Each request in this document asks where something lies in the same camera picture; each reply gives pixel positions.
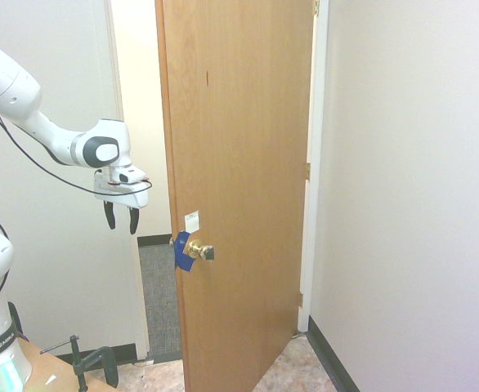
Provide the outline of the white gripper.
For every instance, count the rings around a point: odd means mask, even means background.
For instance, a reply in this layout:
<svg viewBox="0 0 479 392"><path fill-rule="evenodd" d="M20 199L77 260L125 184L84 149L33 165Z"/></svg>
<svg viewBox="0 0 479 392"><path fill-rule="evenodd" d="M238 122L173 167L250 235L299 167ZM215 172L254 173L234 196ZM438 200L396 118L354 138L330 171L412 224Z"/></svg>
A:
<svg viewBox="0 0 479 392"><path fill-rule="evenodd" d="M136 233L140 210L134 207L145 207L148 204L148 188L149 184L145 181L133 184L110 184L105 180L102 170L97 170L94 173L93 191L96 198L104 201L105 218L110 229L116 227L114 203L118 203L129 207L129 231L130 234Z"/></svg>

